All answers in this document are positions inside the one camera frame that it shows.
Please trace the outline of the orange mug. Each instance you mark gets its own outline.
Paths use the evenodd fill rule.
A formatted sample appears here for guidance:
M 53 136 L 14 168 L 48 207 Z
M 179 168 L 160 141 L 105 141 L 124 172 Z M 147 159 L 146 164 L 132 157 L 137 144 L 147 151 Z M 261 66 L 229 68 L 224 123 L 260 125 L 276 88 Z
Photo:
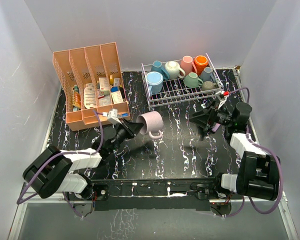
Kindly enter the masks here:
M 209 66 L 209 60 L 204 55 L 198 55 L 194 58 L 194 65 L 197 70 L 197 75 L 200 76 L 203 70 Z

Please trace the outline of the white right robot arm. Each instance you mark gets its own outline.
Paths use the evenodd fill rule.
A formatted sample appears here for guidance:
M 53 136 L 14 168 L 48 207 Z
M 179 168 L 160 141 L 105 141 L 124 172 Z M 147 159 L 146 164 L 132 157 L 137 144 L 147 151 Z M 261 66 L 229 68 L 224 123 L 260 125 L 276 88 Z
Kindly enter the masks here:
M 256 146 L 247 125 L 252 107 L 245 102 L 236 104 L 233 112 L 216 101 L 207 108 L 194 113 L 189 121 L 197 126 L 204 138 L 219 124 L 225 127 L 224 138 L 235 149 L 241 159 L 238 173 L 219 173 L 213 185 L 213 194 L 223 199 L 230 193 L 275 201 L 282 192 L 280 189 L 279 160 Z

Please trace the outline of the olive grey small cup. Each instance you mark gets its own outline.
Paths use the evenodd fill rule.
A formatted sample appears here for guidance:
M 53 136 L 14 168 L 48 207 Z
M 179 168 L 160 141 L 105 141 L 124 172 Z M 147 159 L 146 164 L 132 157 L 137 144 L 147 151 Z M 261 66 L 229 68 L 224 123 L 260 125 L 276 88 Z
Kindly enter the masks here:
M 210 90 L 214 90 L 218 85 L 215 82 L 212 81 L 205 81 L 202 84 L 201 90 L 202 91 L 210 91 Z

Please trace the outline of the pink mug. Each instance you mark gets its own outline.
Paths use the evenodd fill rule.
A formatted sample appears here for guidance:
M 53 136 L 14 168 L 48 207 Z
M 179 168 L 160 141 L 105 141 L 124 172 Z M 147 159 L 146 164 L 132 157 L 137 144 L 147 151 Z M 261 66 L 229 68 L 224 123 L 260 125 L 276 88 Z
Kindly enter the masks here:
M 184 70 L 185 75 L 188 75 L 191 72 L 197 73 L 197 68 L 195 66 L 194 59 L 189 55 L 186 55 L 182 58 L 180 67 Z

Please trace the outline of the light blue mug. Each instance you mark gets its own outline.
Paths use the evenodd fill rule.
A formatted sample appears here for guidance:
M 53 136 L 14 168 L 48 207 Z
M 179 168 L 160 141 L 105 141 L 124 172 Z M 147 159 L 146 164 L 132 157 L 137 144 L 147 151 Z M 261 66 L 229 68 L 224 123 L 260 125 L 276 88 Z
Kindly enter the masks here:
M 151 96 L 161 92 L 163 88 L 163 80 L 163 75 L 156 71 L 151 71 L 146 75 L 146 84 Z

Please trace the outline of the cream speckled mug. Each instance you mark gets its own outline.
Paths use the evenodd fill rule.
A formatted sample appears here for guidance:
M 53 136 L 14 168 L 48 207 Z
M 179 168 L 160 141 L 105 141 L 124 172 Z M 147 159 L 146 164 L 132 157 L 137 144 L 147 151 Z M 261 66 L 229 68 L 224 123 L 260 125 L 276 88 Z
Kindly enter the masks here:
M 186 76 L 185 71 L 181 68 L 177 61 L 166 62 L 164 68 L 168 72 L 170 80 L 184 78 Z

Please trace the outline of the teal green cup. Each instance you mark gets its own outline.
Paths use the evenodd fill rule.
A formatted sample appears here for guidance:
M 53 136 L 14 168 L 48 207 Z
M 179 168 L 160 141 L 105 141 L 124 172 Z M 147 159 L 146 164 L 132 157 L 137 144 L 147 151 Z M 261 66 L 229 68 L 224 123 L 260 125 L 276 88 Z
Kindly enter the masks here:
M 183 83 L 188 88 L 198 88 L 203 85 L 203 80 L 195 72 L 190 72 L 184 79 Z

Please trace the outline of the lavender wide mug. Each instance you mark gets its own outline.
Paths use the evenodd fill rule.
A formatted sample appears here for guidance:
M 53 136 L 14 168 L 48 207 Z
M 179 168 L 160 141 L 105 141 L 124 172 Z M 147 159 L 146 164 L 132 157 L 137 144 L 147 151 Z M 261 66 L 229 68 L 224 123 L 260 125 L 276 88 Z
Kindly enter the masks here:
M 157 111 L 150 111 L 140 114 L 137 123 L 142 123 L 141 135 L 148 135 L 152 140 L 159 140 L 163 137 L 163 118 Z

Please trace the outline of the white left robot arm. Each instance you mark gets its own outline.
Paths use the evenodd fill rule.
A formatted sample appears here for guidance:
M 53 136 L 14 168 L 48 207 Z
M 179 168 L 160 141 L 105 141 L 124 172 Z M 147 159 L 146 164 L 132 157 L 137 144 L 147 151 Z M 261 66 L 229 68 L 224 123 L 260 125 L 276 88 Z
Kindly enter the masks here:
M 115 135 L 101 147 L 69 151 L 55 146 L 47 147 L 23 172 L 22 177 L 42 199 L 56 192 L 73 192 L 87 200 L 93 195 L 92 182 L 74 171 L 97 168 L 121 143 L 137 136 L 144 124 L 123 119 L 115 125 Z

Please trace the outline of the grey-blue printed mug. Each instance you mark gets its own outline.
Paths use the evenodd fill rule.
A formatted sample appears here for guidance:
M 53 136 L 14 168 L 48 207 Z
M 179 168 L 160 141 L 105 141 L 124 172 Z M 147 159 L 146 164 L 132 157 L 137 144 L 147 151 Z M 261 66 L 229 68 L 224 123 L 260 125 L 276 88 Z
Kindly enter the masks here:
M 214 73 L 213 70 L 207 66 L 204 68 L 204 70 L 201 72 L 199 78 L 203 81 L 203 82 L 215 82 L 215 77 L 214 77 Z

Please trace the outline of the white mug blue handle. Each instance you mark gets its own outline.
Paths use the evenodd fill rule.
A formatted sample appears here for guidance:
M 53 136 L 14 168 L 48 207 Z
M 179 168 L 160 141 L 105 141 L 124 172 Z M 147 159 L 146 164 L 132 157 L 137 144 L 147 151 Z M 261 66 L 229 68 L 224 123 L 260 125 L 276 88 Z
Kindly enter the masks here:
M 164 80 L 170 79 L 170 74 L 165 69 L 163 63 L 159 60 L 155 60 L 153 64 L 151 65 L 151 71 L 152 72 L 158 72 L 162 74 Z

